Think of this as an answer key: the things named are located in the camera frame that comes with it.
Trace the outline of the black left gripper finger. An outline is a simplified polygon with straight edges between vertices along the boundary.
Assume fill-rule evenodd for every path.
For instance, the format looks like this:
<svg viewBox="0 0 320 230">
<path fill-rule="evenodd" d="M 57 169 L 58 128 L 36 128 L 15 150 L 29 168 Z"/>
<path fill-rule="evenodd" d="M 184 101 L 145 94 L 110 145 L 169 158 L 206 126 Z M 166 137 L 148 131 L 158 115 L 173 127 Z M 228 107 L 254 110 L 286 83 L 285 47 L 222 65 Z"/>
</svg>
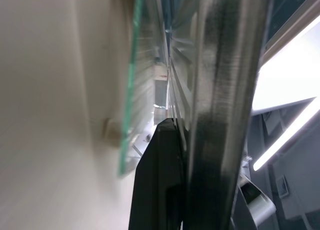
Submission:
<svg viewBox="0 0 320 230">
<path fill-rule="evenodd" d="M 135 171 L 129 229 L 180 229 L 185 206 L 181 140 L 173 119 L 159 123 Z"/>
</svg>

